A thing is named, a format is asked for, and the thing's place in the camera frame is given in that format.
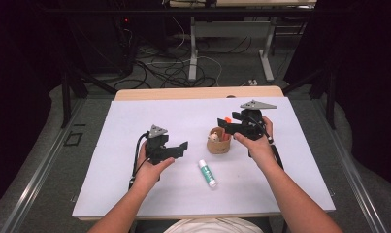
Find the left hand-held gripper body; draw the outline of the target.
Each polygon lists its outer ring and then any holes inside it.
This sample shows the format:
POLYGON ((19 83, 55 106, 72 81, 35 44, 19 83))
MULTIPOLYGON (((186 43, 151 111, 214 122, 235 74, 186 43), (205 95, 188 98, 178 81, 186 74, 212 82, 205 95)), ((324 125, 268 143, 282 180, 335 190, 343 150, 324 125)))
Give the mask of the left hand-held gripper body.
POLYGON ((147 135, 146 158, 152 165, 159 164, 170 157, 179 157, 177 148, 165 147, 168 141, 169 135, 166 129, 156 125, 150 127, 147 135))

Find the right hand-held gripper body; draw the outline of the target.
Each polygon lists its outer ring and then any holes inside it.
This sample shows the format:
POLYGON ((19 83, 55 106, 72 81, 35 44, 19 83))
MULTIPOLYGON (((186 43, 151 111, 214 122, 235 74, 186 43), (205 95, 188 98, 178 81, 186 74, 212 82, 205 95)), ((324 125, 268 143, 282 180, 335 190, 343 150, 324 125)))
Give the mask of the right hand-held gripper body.
POLYGON ((263 136, 269 141, 273 137, 269 135, 266 129, 266 123, 263 120, 261 111, 264 109, 276 109, 277 106, 268 103, 263 103, 256 100, 251 100, 247 103, 241 104, 240 121, 244 126, 251 126, 253 133, 248 133, 246 136, 251 140, 257 140, 263 136))

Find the orange highlighter pen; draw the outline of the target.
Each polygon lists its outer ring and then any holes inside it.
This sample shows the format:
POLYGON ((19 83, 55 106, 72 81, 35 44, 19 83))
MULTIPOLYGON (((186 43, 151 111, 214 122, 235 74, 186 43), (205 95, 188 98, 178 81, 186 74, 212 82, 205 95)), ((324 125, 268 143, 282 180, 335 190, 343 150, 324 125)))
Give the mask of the orange highlighter pen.
MULTIPOLYGON (((229 118, 229 117, 226 117, 224 120, 225 120, 227 123, 232 123, 232 119, 229 118)), ((231 135, 230 135, 230 134, 227 134, 227 133, 226 133, 226 130, 225 130, 225 133, 223 134, 223 140, 224 140, 224 141, 228 141, 228 140, 230 140, 230 138, 231 138, 231 135)))

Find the brown pen holder cup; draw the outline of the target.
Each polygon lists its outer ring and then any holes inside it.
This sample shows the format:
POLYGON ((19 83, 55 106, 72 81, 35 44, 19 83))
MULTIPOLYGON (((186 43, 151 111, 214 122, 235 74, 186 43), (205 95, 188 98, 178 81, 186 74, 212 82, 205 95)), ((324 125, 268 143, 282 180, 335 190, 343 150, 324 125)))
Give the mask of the brown pen holder cup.
POLYGON ((215 127, 210 131, 207 140, 207 149, 212 154, 227 153, 231 145, 231 135, 222 127, 215 127))

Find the white and green glue stick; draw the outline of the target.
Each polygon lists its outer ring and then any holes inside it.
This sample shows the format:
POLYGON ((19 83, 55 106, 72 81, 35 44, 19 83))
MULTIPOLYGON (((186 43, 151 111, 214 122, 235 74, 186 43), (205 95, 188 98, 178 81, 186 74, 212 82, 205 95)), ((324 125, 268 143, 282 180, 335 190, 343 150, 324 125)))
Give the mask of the white and green glue stick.
POLYGON ((198 166, 200 168, 200 171, 204 177, 204 179, 206 180, 207 184, 209 185, 209 187, 211 188, 214 188, 217 186, 217 182, 213 176, 213 173, 212 171, 210 170, 208 164, 206 163, 206 161, 204 159, 201 159, 199 162, 198 162, 198 166))

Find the person's right hand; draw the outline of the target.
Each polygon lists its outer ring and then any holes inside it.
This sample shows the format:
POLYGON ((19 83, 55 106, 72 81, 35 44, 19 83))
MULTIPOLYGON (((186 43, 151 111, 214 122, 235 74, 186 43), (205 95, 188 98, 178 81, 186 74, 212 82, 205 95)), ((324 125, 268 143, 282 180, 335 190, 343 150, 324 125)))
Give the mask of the person's right hand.
POLYGON ((262 171, 270 165, 277 164, 274 153, 266 137, 253 141, 241 133, 235 133, 234 138, 248 149, 251 158, 262 171))

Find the person's left hand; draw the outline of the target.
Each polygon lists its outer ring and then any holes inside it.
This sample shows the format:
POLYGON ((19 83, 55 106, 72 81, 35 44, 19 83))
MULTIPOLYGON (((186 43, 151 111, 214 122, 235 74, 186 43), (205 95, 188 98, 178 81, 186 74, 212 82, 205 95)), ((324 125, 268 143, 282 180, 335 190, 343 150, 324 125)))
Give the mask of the person's left hand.
POLYGON ((141 145, 135 181, 132 185, 134 191, 141 193, 149 193, 159 180, 161 173, 175 162, 174 158, 167 158, 157 165, 151 164, 146 158, 146 144, 141 145))

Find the white table mat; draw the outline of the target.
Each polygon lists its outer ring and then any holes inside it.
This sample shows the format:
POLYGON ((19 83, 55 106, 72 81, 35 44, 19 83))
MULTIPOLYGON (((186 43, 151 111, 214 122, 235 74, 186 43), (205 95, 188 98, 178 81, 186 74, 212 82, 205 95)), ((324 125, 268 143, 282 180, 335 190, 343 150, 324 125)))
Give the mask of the white table mat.
POLYGON ((79 219, 105 215, 127 192, 139 137, 152 125, 167 130, 168 146, 187 142, 183 157, 161 175, 138 218, 259 216, 278 214, 267 180, 246 148, 231 142, 227 153, 207 149, 219 118, 237 112, 243 97, 112 102, 73 210, 79 219), (198 162, 204 159, 217 182, 209 187, 198 162))

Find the person's white shirt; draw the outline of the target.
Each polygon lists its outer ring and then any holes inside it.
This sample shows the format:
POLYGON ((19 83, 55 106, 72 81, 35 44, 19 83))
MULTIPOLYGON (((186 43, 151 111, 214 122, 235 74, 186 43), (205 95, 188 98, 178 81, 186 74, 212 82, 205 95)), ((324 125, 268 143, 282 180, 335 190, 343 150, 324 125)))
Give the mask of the person's white shirt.
POLYGON ((264 233, 264 231, 250 221, 229 217, 183 219, 174 223, 164 233, 264 233))

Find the black metal stand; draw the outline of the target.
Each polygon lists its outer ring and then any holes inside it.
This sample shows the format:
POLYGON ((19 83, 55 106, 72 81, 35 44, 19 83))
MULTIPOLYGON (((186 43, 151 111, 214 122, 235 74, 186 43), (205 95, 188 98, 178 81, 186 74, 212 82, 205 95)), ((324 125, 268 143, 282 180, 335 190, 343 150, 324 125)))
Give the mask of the black metal stand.
POLYGON ((282 89, 283 94, 287 94, 305 83, 315 81, 315 84, 310 89, 309 96, 311 99, 319 99, 323 93, 327 95, 325 118, 332 129, 335 125, 335 99, 336 99, 336 83, 337 71, 332 68, 317 69, 308 76, 300 79, 296 83, 289 84, 282 89))
POLYGON ((91 75, 85 73, 80 68, 74 65, 66 65, 61 72, 61 90, 62 90, 62 104, 63 104, 63 121, 62 128, 65 128, 72 118, 71 108, 71 94, 73 91, 79 98, 86 98, 88 90, 84 85, 84 81, 90 82, 95 86, 109 92, 110 94, 116 94, 117 90, 109 85, 99 81, 91 75))

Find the dark computer tower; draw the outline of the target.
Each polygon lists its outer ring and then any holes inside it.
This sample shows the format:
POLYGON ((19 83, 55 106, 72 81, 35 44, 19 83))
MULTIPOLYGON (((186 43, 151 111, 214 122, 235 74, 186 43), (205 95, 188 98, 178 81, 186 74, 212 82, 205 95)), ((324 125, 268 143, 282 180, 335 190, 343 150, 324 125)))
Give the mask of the dark computer tower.
POLYGON ((125 58, 124 74, 129 76, 133 71, 133 62, 136 57, 137 37, 134 25, 129 17, 119 19, 119 33, 122 51, 125 58))

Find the white metal desk frame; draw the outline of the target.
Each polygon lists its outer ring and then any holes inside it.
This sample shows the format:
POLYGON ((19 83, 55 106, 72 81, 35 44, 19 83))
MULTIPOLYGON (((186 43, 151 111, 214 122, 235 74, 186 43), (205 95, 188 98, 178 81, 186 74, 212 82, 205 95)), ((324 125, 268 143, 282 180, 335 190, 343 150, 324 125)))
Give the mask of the white metal desk frame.
MULTIPOLYGON (((170 6, 180 9, 203 9, 206 6, 219 10, 311 10, 317 0, 169 0, 170 6)), ((190 18, 191 56, 189 79, 194 81, 197 75, 198 38, 208 37, 237 37, 239 34, 249 38, 263 37, 264 48, 259 51, 262 68, 266 81, 275 80, 269 61, 272 41, 275 37, 277 17, 267 17, 264 21, 229 21, 229 22, 200 22, 195 17, 190 18)))

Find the metal floor rail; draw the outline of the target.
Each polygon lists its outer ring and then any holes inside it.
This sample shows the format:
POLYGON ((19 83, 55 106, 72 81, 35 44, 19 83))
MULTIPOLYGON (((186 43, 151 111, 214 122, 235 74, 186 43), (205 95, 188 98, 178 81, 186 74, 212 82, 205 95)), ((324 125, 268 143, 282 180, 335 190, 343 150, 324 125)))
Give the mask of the metal floor rail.
POLYGON ((342 170, 352 189, 358 206, 360 207, 364 219, 368 223, 372 233, 387 233, 387 229, 384 226, 378 212, 376 211, 372 198, 363 185, 361 176, 355 164, 353 163, 349 152, 344 147, 337 131, 330 126, 330 123, 326 119, 326 111, 323 108, 322 101, 313 100, 312 104, 315 107, 317 114, 321 118, 321 121, 328 134, 332 138, 332 142, 335 145, 335 148, 338 150, 338 161, 341 164, 342 170))
POLYGON ((62 126, 52 111, 3 205, 9 207, 0 233, 82 233, 90 225, 72 216, 93 151, 88 101, 74 102, 62 126))

